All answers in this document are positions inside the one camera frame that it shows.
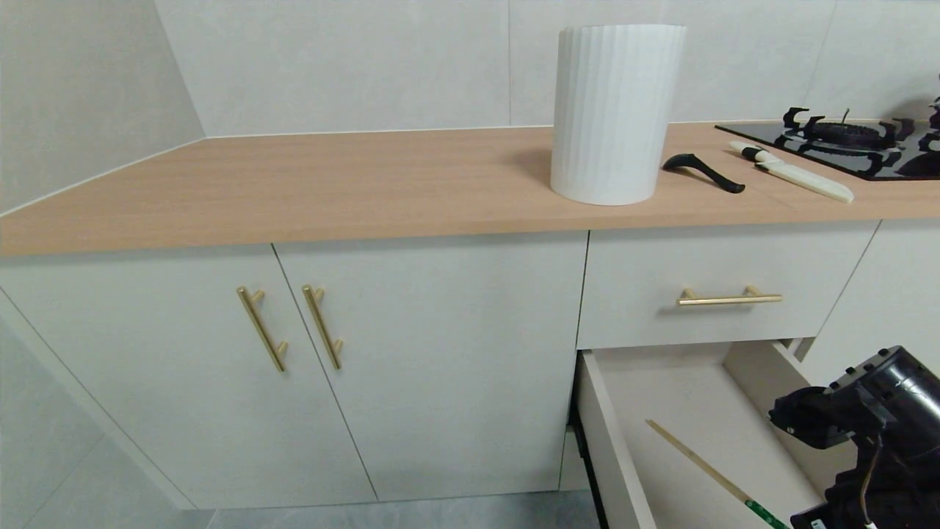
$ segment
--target white knife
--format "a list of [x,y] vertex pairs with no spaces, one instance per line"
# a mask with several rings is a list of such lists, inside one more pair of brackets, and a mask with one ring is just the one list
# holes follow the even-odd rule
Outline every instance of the white knife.
[[730,145],[735,152],[740,153],[744,158],[754,162],[755,166],[766,170],[777,178],[840,202],[848,203],[855,200],[852,189],[845,185],[829,180],[815,172],[788,164],[757,145],[751,145],[743,141],[732,141]]

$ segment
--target green tape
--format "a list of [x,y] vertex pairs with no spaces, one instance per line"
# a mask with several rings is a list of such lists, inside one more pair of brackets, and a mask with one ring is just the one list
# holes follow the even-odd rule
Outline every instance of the green tape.
[[747,505],[747,508],[754,511],[754,514],[760,516],[761,520],[766,521],[774,529],[790,529],[790,527],[787,527],[784,522],[778,520],[776,516],[771,514],[770,511],[763,508],[763,505],[755,502],[754,500],[747,500],[744,502],[744,504]]

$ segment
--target white fluted container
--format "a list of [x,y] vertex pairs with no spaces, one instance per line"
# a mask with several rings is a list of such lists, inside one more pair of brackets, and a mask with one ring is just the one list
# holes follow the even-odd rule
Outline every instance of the white fluted container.
[[652,196],[685,27],[595,25],[558,36],[552,189],[601,205]]

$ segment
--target gas stove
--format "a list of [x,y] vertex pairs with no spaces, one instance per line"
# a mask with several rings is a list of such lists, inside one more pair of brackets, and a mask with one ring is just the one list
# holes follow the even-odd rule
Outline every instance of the gas stove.
[[782,123],[715,127],[865,180],[940,180],[940,98],[931,106],[936,114],[929,121],[846,121],[846,111],[841,120],[812,116],[801,122],[799,114],[808,109],[795,106]]

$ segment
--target chopstick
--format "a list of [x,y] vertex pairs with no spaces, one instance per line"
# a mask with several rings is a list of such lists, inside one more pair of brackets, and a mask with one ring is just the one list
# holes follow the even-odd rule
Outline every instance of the chopstick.
[[675,436],[666,431],[665,428],[656,424],[655,421],[647,419],[647,425],[654,430],[656,433],[663,436],[663,439],[669,441],[669,444],[676,447],[677,450],[682,452],[686,457],[688,457],[693,463],[695,463],[702,471],[704,471],[711,479],[721,485],[725,490],[731,493],[732,496],[737,498],[741,503],[751,509],[754,514],[758,515],[761,520],[764,520],[774,529],[790,529],[784,522],[777,519],[776,516],[770,513],[763,505],[759,504],[754,498],[751,498],[747,495],[746,492],[741,490],[740,487],[731,483],[731,480],[727,479],[719,471],[715,469],[712,465],[708,464],[705,459],[702,459],[698,454],[692,451],[691,448],[682,444],[682,441],[676,439]]

